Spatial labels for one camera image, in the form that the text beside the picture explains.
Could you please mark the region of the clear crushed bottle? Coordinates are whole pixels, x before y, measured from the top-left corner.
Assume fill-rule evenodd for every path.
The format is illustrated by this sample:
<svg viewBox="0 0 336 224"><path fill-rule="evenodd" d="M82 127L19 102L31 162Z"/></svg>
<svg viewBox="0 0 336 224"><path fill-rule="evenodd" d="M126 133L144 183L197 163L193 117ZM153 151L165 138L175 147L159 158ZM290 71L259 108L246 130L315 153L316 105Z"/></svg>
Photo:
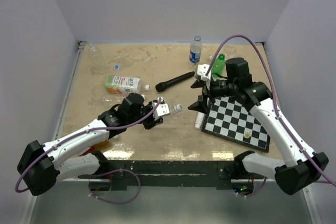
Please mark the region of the clear crushed bottle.
<svg viewBox="0 0 336 224"><path fill-rule="evenodd" d="M121 104L123 101L129 103L139 103L142 104L145 101L145 96L138 93L122 94L122 95L109 95L101 99L101 103L104 105L115 105Z"/></svg>

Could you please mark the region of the green tea label bottle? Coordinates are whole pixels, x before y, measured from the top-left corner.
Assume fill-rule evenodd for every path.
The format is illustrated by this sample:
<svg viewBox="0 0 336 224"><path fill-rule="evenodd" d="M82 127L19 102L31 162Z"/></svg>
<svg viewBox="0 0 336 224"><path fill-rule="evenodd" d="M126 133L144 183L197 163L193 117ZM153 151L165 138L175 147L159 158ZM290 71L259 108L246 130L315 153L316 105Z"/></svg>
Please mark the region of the green tea label bottle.
<svg viewBox="0 0 336 224"><path fill-rule="evenodd" d="M150 88L148 84L142 85L140 78L120 76L107 76L104 87L111 94L141 93Z"/></svg>

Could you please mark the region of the black microphone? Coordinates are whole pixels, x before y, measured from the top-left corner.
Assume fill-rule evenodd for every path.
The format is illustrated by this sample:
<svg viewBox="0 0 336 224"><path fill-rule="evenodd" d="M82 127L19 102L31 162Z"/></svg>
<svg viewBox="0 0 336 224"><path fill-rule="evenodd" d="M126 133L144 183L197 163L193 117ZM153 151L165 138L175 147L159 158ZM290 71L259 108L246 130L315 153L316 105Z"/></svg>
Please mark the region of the black microphone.
<svg viewBox="0 0 336 224"><path fill-rule="evenodd" d="M195 72L194 71L191 71L191 72L188 72L188 73L185 73L185 74L182 74L178 77L175 77L171 80L168 80L168 81L163 81L163 82L160 82L158 83L156 86L155 86L155 89L157 92L163 92L165 91L166 89L168 89L169 87L172 87L184 80L187 80L191 77L194 77L195 75Z"/></svg>

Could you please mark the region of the white microphone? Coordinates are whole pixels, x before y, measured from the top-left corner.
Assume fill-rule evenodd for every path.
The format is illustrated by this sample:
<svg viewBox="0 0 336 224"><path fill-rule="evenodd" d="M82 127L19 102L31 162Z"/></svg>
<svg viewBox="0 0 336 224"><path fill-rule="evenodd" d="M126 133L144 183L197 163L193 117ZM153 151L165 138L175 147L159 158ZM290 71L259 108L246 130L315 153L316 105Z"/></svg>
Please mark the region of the white microphone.
<svg viewBox="0 0 336 224"><path fill-rule="evenodd" d="M195 126L194 126L195 129L199 130L201 128L203 121L204 121L204 117L205 117L204 113L201 113L201 112L197 113L197 117L195 120Z"/></svg>

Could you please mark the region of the black white chessboard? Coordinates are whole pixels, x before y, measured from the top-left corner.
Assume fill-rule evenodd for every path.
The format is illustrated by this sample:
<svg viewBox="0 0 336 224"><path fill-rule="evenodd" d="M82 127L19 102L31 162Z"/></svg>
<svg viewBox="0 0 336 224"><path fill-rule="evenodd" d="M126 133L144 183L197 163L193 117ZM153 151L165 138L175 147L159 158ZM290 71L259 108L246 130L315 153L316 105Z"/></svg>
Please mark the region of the black white chessboard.
<svg viewBox="0 0 336 224"><path fill-rule="evenodd" d="M262 152L269 152L270 136L240 103L224 97L209 103L209 114L205 115L202 132L247 146ZM251 138L244 138L246 131L252 130Z"/></svg>

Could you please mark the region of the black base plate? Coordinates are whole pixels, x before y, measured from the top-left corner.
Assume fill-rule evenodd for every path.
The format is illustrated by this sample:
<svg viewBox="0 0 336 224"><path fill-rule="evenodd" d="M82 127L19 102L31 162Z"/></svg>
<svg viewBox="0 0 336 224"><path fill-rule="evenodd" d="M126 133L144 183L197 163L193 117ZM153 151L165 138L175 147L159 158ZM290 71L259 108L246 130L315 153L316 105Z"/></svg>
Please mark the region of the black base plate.
<svg viewBox="0 0 336 224"><path fill-rule="evenodd" d="M96 174L116 170L100 178L111 183L112 190L137 186L136 178L123 169L134 172L142 187L215 187L230 190L233 180L248 180L251 175L239 173L233 161L132 161L110 160Z"/></svg>

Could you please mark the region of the blue label water bottle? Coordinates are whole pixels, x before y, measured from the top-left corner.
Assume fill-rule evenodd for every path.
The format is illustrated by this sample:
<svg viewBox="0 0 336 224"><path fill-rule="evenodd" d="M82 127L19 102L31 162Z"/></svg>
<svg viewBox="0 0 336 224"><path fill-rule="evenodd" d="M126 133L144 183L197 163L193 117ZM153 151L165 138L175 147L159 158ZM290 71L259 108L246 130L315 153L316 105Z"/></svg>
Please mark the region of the blue label water bottle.
<svg viewBox="0 0 336 224"><path fill-rule="evenodd" d="M194 40L190 43L190 62L198 63L200 61L202 48L203 44L201 41L201 36L195 36Z"/></svg>

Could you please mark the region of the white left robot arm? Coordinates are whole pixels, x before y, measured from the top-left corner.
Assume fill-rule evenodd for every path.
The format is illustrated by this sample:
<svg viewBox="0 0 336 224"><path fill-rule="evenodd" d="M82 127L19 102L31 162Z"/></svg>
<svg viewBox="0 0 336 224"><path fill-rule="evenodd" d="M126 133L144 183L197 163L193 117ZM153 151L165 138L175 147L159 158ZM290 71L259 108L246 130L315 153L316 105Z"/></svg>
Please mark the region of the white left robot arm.
<svg viewBox="0 0 336 224"><path fill-rule="evenodd" d="M100 151L84 156L79 156L79 153L110 140L137 124L150 130L163 123L165 106L163 98L144 104L142 95L132 93L121 103L113 105L92 122L67 136L46 143L37 140L30 142L17 165L20 177L15 191L29 191L33 196L38 196L50 190L57 182L70 177L105 177L109 171L109 162Z"/></svg>

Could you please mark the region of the cream chess piece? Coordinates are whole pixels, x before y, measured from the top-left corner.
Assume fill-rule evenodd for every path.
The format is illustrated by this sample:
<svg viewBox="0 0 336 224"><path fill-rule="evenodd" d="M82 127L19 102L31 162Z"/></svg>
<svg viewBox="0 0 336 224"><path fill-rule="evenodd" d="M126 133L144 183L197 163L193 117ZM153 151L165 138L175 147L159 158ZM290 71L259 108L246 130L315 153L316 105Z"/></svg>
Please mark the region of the cream chess piece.
<svg viewBox="0 0 336 224"><path fill-rule="evenodd" d="M246 132L244 133L244 138L251 138L252 133L253 133L252 130L246 131Z"/></svg>

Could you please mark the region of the white cap of clear bottle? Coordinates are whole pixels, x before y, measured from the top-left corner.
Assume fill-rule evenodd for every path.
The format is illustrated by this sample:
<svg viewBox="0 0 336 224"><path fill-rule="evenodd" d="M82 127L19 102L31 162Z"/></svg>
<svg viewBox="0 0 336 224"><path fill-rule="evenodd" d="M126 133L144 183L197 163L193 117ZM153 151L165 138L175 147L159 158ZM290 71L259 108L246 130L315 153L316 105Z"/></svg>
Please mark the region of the white cap of clear bottle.
<svg viewBox="0 0 336 224"><path fill-rule="evenodd" d="M177 104L174 106L174 110L176 113L180 113L183 111L183 106L181 104Z"/></svg>

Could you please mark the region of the clear bottle back left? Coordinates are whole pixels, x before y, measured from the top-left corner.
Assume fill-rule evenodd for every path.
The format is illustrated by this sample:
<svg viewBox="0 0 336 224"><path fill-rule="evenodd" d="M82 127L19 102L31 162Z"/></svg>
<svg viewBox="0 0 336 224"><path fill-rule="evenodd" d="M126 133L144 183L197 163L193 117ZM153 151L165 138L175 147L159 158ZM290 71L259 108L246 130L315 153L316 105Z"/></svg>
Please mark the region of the clear bottle back left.
<svg viewBox="0 0 336 224"><path fill-rule="evenodd" d="M93 66L99 71L104 71L106 67L104 57L101 50L98 48L96 44L93 43L88 44L88 54L89 58L92 61Z"/></svg>

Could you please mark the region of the aluminium frame rail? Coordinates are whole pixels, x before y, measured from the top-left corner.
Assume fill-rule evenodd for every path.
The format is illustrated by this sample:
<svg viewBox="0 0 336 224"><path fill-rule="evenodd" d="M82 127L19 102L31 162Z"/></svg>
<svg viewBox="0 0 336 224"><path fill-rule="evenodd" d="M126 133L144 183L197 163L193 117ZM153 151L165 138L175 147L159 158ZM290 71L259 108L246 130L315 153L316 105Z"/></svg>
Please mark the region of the aluminium frame rail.
<svg viewBox="0 0 336 224"><path fill-rule="evenodd" d="M307 187L305 187L302 190L302 193L304 195L304 199L306 201L307 207L308 207L308 212L311 218L311 222L313 224L323 224L323 221L321 219L319 210L318 210L318 205L317 202L314 198L313 195L313 190L312 190L312 186L309 185Z"/></svg>

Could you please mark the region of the gold label drink bottle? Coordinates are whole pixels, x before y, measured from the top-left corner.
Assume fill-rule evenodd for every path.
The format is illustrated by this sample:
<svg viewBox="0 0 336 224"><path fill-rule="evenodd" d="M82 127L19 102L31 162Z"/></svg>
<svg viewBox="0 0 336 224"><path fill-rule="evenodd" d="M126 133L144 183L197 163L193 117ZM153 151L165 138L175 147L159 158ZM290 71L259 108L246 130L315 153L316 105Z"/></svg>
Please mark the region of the gold label drink bottle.
<svg viewBox="0 0 336 224"><path fill-rule="evenodd" d="M110 147L110 142L108 140L97 143L93 146L87 147L86 149L84 149L83 151L79 152L78 155L79 156L84 156L87 155L93 151L101 151L104 150L106 148Z"/></svg>

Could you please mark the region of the clear plastic bottle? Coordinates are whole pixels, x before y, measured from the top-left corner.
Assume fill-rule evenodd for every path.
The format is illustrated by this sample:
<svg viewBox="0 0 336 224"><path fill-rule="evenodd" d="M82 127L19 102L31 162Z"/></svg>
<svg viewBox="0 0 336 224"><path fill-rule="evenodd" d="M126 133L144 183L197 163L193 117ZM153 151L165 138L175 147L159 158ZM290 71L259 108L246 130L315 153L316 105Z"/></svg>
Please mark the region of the clear plastic bottle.
<svg viewBox="0 0 336 224"><path fill-rule="evenodd" d="M181 104L169 105L169 115L176 116L183 111L183 106Z"/></svg>

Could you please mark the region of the green plastic bottle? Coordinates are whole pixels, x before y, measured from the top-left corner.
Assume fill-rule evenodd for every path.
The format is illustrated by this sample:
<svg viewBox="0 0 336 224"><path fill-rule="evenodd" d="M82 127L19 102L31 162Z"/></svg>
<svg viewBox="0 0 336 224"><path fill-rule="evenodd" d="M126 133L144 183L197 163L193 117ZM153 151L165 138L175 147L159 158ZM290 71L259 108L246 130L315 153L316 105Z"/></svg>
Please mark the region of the green plastic bottle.
<svg viewBox="0 0 336 224"><path fill-rule="evenodd" d="M225 68L225 55L219 54L219 56L215 59L211 73L218 74L221 76L224 68Z"/></svg>

